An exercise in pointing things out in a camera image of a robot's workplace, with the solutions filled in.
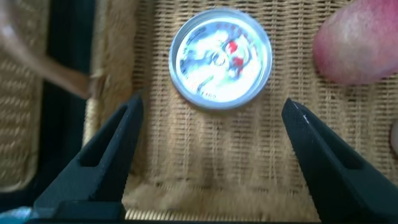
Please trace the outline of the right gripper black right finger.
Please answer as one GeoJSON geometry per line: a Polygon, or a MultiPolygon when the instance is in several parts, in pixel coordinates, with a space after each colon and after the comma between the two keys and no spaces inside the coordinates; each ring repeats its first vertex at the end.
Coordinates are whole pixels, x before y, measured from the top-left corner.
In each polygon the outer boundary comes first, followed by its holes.
{"type": "Polygon", "coordinates": [[[389,179],[304,105],[287,99],[282,119],[322,222],[397,222],[389,179]]]}

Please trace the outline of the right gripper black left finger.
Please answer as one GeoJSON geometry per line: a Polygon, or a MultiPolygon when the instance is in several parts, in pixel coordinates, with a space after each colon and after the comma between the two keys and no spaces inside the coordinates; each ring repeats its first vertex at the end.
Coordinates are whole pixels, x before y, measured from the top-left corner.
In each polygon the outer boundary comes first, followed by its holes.
{"type": "Polygon", "coordinates": [[[144,120],[139,95],[121,104],[34,202],[39,223],[119,223],[144,120]]]}

